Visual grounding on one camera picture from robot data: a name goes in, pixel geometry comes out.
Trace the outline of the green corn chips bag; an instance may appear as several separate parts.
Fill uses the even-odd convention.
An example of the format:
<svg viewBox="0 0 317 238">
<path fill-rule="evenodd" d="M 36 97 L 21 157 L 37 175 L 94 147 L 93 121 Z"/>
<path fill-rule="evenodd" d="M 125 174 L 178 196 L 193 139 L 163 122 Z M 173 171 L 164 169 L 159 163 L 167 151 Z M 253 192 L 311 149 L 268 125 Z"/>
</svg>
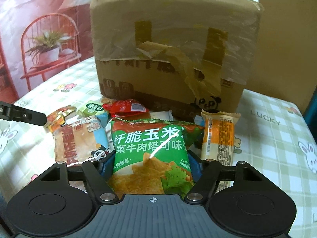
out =
<svg viewBox="0 0 317 238">
<path fill-rule="evenodd" d="M 115 160 L 108 185 L 119 198 L 185 197 L 195 183 L 187 150 L 203 132 L 203 127 L 182 121 L 111 120 Z"/>
</svg>

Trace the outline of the red triangular snack packet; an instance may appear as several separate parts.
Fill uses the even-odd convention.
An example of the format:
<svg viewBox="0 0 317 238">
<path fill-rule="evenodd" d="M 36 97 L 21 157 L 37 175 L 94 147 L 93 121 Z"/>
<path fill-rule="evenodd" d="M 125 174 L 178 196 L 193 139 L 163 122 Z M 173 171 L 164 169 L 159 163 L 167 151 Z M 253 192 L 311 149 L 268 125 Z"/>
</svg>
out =
<svg viewBox="0 0 317 238">
<path fill-rule="evenodd" d="M 132 117 L 149 113 L 149 110 L 135 99 L 114 101 L 111 104 L 103 104 L 102 107 L 111 117 Z"/>
</svg>

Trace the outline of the small green snack packet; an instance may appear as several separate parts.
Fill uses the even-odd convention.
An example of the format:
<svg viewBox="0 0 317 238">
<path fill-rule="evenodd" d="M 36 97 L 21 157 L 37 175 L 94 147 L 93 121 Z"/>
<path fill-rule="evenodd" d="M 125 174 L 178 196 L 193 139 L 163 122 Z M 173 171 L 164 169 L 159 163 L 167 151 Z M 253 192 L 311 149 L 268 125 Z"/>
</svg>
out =
<svg viewBox="0 0 317 238">
<path fill-rule="evenodd" d="M 103 108 L 103 103 L 98 101 L 88 101 L 83 103 L 76 113 L 83 117 L 97 116 L 97 115 L 108 115 L 107 110 Z"/>
</svg>

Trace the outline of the orange wrapped snack bar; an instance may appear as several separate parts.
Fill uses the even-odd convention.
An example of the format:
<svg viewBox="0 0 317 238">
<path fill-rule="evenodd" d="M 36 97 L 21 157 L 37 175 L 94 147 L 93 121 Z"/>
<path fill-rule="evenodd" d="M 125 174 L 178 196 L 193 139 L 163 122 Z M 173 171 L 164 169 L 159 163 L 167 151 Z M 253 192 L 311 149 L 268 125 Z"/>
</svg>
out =
<svg viewBox="0 0 317 238">
<path fill-rule="evenodd" d="M 210 113 L 202 110 L 201 116 L 205 123 L 201 159 L 232 165 L 235 124 L 241 115 L 226 112 Z"/>
</svg>

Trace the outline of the panda toast bread packet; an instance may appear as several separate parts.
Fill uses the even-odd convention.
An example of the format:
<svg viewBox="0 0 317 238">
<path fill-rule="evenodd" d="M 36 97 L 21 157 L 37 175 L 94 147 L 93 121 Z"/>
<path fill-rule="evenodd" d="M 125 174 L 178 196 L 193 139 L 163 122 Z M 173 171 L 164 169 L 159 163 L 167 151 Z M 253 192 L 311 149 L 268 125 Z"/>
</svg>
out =
<svg viewBox="0 0 317 238">
<path fill-rule="evenodd" d="M 55 161 L 68 166 L 100 161 L 112 151 L 106 136 L 108 114 L 92 115 L 54 132 Z"/>
</svg>

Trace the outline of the colourful small snack packet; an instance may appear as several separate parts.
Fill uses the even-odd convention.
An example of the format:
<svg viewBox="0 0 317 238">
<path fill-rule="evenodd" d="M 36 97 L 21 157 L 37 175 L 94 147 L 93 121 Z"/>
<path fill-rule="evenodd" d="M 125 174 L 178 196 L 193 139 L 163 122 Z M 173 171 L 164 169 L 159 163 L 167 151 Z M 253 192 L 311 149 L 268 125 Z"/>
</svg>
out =
<svg viewBox="0 0 317 238">
<path fill-rule="evenodd" d="M 72 105 L 67 105 L 55 110 L 47 116 L 47 122 L 44 125 L 44 128 L 47 131 L 54 133 L 66 123 L 66 118 L 76 111 L 77 108 Z"/>
</svg>

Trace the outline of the cracker sandwich packet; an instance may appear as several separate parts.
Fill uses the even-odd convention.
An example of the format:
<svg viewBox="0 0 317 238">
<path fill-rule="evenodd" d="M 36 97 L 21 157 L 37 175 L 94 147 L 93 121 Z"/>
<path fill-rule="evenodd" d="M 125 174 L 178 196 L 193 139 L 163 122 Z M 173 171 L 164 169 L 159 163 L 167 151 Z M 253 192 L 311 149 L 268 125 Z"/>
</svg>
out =
<svg viewBox="0 0 317 238">
<path fill-rule="evenodd" d="M 150 122 L 155 123 L 157 121 L 173 121 L 173 115 L 171 110 L 170 111 L 156 111 L 150 112 Z"/>
</svg>

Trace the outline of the plaid bunny tablecloth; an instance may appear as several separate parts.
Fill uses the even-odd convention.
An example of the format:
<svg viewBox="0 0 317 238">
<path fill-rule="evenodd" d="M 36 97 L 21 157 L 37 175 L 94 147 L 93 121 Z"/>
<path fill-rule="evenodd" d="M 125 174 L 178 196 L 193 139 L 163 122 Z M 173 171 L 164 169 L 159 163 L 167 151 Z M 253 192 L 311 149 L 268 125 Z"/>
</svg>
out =
<svg viewBox="0 0 317 238">
<path fill-rule="evenodd" d="M 50 114 L 101 99 L 95 61 L 86 59 L 40 84 L 18 106 Z M 316 142 L 296 105 L 244 90 L 235 126 L 234 162 L 246 161 L 296 203 L 291 237 L 316 237 Z M 1 121 L 1 215 L 7 202 L 55 161 L 43 127 Z"/>
</svg>

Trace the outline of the red printed backdrop cloth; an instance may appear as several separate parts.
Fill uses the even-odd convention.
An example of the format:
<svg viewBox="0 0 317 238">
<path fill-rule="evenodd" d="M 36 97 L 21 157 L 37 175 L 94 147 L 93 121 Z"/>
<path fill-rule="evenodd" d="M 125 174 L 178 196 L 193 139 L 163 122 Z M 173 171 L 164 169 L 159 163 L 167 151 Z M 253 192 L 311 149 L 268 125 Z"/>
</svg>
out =
<svg viewBox="0 0 317 238">
<path fill-rule="evenodd" d="M 91 0 L 1 0 L 1 100 L 92 56 Z"/>
</svg>

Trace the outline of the cardboard box with plastic liner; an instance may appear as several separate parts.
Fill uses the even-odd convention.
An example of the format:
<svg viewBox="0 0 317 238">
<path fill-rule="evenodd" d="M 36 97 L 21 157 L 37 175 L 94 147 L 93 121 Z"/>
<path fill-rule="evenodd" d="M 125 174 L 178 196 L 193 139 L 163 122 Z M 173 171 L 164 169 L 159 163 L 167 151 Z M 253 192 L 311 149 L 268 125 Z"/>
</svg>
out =
<svg viewBox="0 0 317 238">
<path fill-rule="evenodd" d="M 252 0 L 91 0 L 101 94 L 180 118 L 235 112 L 262 12 Z"/>
</svg>

